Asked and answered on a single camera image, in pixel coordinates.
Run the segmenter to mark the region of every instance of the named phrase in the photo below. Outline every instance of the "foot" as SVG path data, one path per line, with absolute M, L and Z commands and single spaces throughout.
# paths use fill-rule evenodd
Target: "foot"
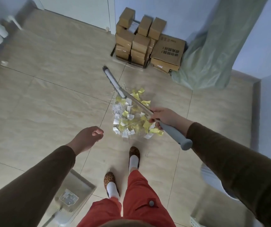
M 120 198 L 118 188 L 115 183 L 115 175 L 112 172 L 107 172 L 104 177 L 104 187 L 109 198 L 116 197 Z
M 140 151 L 135 146 L 129 150 L 129 173 L 134 169 L 139 169 L 140 165 Z

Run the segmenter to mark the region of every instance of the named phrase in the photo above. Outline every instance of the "plastic cover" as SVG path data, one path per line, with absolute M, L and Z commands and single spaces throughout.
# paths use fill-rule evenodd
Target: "plastic cover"
M 172 80 L 191 89 L 225 88 L 267 0 L 220 0 L 208 31 L 192 41 Z

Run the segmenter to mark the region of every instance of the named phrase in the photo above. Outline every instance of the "hand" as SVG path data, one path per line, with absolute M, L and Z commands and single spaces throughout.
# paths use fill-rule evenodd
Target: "hand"
M 104 131 L 97 126 L 81 130 L 66 146 L 71 147 L 76 155 L 89 150 L 97 141 L 103 138 Z
M 178 115 L 173 110 L 168 108 L 154 107 L 150 110 L 152 110 L 154 114 L 149 119 L 149 122 L 155 122 L 155 120 L 158 119 L 169 126 L 175 127 L 185 136 L 190 125 L 193 124 L 192 121 Z M 156 122 L 156 127 L 160 130 L 163 129 L 158 122 Z

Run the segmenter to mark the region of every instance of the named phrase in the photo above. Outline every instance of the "gray broom handle grip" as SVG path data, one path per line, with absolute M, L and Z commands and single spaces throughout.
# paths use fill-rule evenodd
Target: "gray broom handle grip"
M 185 136 L 177 129 L 167 124 L 164 124 L 161 121 L 158 122 L 160 123 L 160 126 L 163 128 L 163 130 L 166 131 L 167 134 L 169 134 L 178 144 L 181 145 L 182 150 L 189 150 L 192 147 L 192 141 L 185 138 Z

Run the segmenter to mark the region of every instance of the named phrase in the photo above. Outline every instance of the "red trousers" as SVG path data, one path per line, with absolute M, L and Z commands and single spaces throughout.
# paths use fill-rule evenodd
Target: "red trousers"
M 137 170 L 130 173 L 122 205 L 117 198 L 94 202 L 77 227 L 98 227 L 117 219 L 141 220 L 157 227 L 175 227 L 167 210 L 148 181 Z

